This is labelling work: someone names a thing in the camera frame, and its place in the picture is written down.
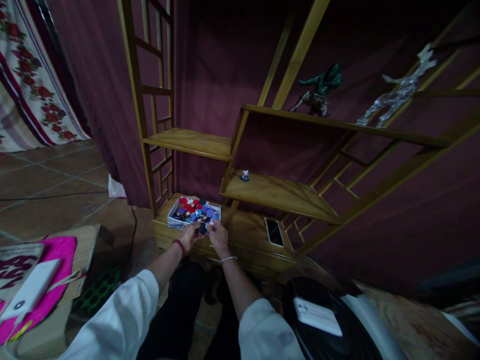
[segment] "wooden shelf unit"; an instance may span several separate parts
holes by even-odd
[[[188,195],[174,193],[163,204],[158,216],[153,219],[155,238],[161,248],[168,248],[172,241],[178,239],[181,234],[180,230],[167,226],[167,215],[177,199],[182,196]],[[230,207],[222,205],[221,213],[222,220],[227,219],[230,215]],[[285,241],[285,247],[272,245],[267,237],[264,218],[265,216],[255,212],[237,210],[227,226],[228,245],[231,252],[239,258],[242,264],[245,264],[246,268],[257,275],[281,273],[295,264],[292,246],[283,225],[280,225],[280,230]],[[208,237],[197,242],[194,247],[196,255],[201,256],[203,254],[213,260],[218,258]]]
[[[220,195],[241,202],[262,205],[311,219],[340,224],[340,219],[310,186],[275,176],[250,172],[250,181],[240,180],[241,170],[234,170]]]
[[[145,144],[228,162],[232,139],[173,127],[143,139]]]
[[[231,251],[238,256],[238,262],[244,269],[254,272],[261,278],[267,278],[273,277],[293,266],[296,260],[300,257],[306,255],[321,242],[342,229],[352,220],[360,216],[364,211],[401,186],[404,182],[411,179],[422,169],[440,158],[447,151],[480,130],[480,113],[478,111],[455,122],[454,125],[445,131],[440,137],[404,133],[387,129],[398,115],[409,106],[412,102],[411,100],[407,101],[397,110],[397,112],[386,122],[384,128],[359,126],[353,123],[335,121],[328,118],[283,111],[282,107],[284,106],[288,93],[296,80],[300,66],[302,65],[313,37],[317,32],[317,28],[327,10],[330,0],[313,0],[312,7],[305,20],[288,67],[282,77],[278,92],[273,100],[272,108],[265,107],[264,103],[268,97],[273,78],[276,75],[280,59],[290,36],[295,19],[294,11],[289,14],[285,21],[258,104],[244,104],[241,106],[232,139],[174,127],[175,91],[173,82],[174,64],[172,49],[174,14],[171,0],[167,0],[166,9],[162,7],[159,0],[141,0],[144,23],[143,38],[135,35],[131,0],[117,1],[133,92],[133,101],[136,110],[145,174],[150,195],[151,209],[153,212],[153,229],[157,244],[161,248],[168,248],[172,241],[180,235],[179,230],[167,226],[167,214],[177,198],[182,196],[182,194],[174,192],[173,189],[175,184],[174,157],[173,154],[168,156],[167,149],[227,162],[225,175],[220,186],[220,194],[227,200],[233,200],[231,206],[226,206],[228,201],[225,202],[225,205],[222,205],[222,222],[229,229],[229,245]],[[153,5],[156,12],[157,39],[159,39],[157,44],[152,44],[151,41],[149,4]],[[458,16],[453,20],[452,24],[454,24],[457,19]],[[163,37],[160,34],[163,21],[167,24],[166,43],[162,43]],[[435,47],[438,41],[440,41],[446,33],[447,30],[444,30],[437,40],[433,42],[432,46]],[[142,47],[150,54],[159,58],[160,74],[163,74],[163,66],[166,64],[168,68],[168,79],[166,82],[166,79],[160,75],[160,87],[147,86],[141,83],[137,46]],[[460,47],[461,46],[458,46],[458,49],[456,49],[450,57],[448,57],[442,64],[439,64],[433,72],[429,73],[429,76],[425,76],[425,79],[422,79],[422,84],[420,84],[416,95],[419,97],[480,95],[480,92],[477,89],[465,90],[476,76],[480,74],[478,69],[474,69],[474,71],[461,82],[461,85],[458,85],[454,90],[446,89],[445,91],[435,92],[426,89],[429,84],[431,84],[435,78],[448,67],[452,59],[458,54],[458,51],[461,50]],[[408,76],[415,71],[416,67],[417,65],[414,65],[405,76]],[[397,87],[398,85],[395,85],[392,91],[395,91]],[[147,131],[148,127],[143,100],[144,95],[149,95],[151,99],[153,134],[148,134]],[[166,118],[158,119],[157,117],[156,96],[167,96],[169,98],[169,114]],[[320,165],[315,174],[306,184],[258,173],[250,173],[250,181],[245,183],[240,180],[241,173],[238,169],[233,168],[233,164],[250,113],[278,116],[291,119],[292,121],[304,121],[319,126],[342,129],[345,131],[345,135],[342,141],[336,145],[336,148],[329,158],[324,164]],[[160,125],[162,125],[162,131],[159,131],[158,129],[158,126]],[[346,150],[347,146],[352,143],[358,134],[365,133],[392,140],[377,156],[374,157],[373,160],[369,162],[363,162],[360,159],[355,158]],[[422,146],[422,150],[363,196],[355,194],[352,187],[367,176],[374,167],[380,164],[400,142],[420,145]],[[158,151],[160,148],[164,149],[163,159],[157,164],[152,164],[151,154]],[[324,188],[317,192],[315,186],[319,180],[324,179],[327,171],[331,169],[337,161],[344,158],[347,158],[347,164],[344,165],[339,172],[333,175],[332,178],[326,179],[326,185]],[[363,171],[356,175],[349,183],[343,184],[339,181],[339,177],[351,164],[360,165],[363,167]],[[165,166],[170,166],[170,170],[166,175],[163,175],[162,170]],[[156,173],[158,173],[159,197],[156,197],[156,182],[154,181]],[[355,200],[354,205],[340,215],[336,214],[329,204],[322,198],[324,192],[332,185],[339,186]],[[284,248],[269,243],[264,216],[254,212],[239,210],[238,205],[240,201],[296,215],[296,218],[287,227],[284,225],[286,217],[280,221],[280,229],[285,241]],[[308,218],[308,223],[299,226],[297,221],[300,217]],[[314,237],[305,239],[303,232],[314,221],[327,222],[329,226],[323,227],[323,229]],[[299,238],[303,242],[300,248],[296,250],[292,249],[287,234],[287,231],[292,228],[297,231]],[[208,238],[204,238],[202,241],[196,243],[191,253],[213,262],[219,260]]]

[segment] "green figurine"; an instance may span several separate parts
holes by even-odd
[[[342,74],[339,71],[339,65],[331,66],[326,72],[311,78],[307,81],[299,81],[301,86],[315,85],[315,90],[305,92],[294,107],[290,109],[291,112],[296,112],[300,105],[305,103],[310,107],[308,115],[317,114],[319,117],[325,118],[330,114],[329,102],[327,95],[330,91],[335,90],[342,84]]]

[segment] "wooden shelf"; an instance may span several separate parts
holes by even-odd
[[[232,140],[228,137],[173,127],[149,136],[143,139],[143,142],[215,160],[230,161]]]
[[[308,185],[254,172],[249,173],[249,182],[243,182],[240,180],[241,175],[241,170],[233,171],[226,180],[222,196],[331,224],[341,223],[327,203]]]
[[[180,230],[167,227],[167,215],[174,206],[175,202],[180,196],[188,196],[181,193],[174,193],[170,200],[168,200],[161,207],[158,216],[153,219],[153,227],[156,236],[167,239],[178,239],[181,233]],[[229,206],[221,205],[221,216],[226,219],[230,211]],[[255,212],[237,210],[233,215],[230,225],[228,226],[228,245],[231,251],[240,252],[240,254],[247,254],[252,252],[258,255],[263,255],[269,258],[276,258],[295,263],[292,255],[292,246],[288,235],[284,229],[281,229],[285,247],[272,245],[267,237],[267,229],[265,225],[264,216]],[[204,251],[215,253],[209,238],[201,240],[197,247]]]
[[[372,134],[372,135],[377,135],[384,138],[400,140],[406,143],[411,143],[411,144],[416,144],[421,146],[430,146],[434,148],[447,148],[451,144],[451,141],[440,138],[440,137],[411,134],[407,132],[389,130],[384,128],[376,128],[372,126],[361,126],[361,125],[357,125],[350,122],[337,121],[337,120],[332,120],[326,117],[306,115],[298,112],[277,110],[270,107],[243,104],[241,108],[251,113],[278,116],[278,117],[292,119],[292,120],[299,120],[299,121],[304,121],[308,123],[329,126],[332,128],[349,130],[357,133]]]

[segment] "white shirt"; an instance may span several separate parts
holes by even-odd
[[[60,359],[135,359],[149,331],[158,299],[155,276],[142,270],[110,296]],[[305,359],[292,328],[264,298],[245,310],[238,343],[242,359]]]

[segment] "white power bank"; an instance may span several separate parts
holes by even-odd
[[[31,312],[39,303],[57,272],[60,259],[37,264],[0,317],[0,321]]]
[[[314,304],[300,297],[295,297],[293,303],[298,320],[302,323],[338,337],[343,336],[339,322],[334,312],[329,308]]]

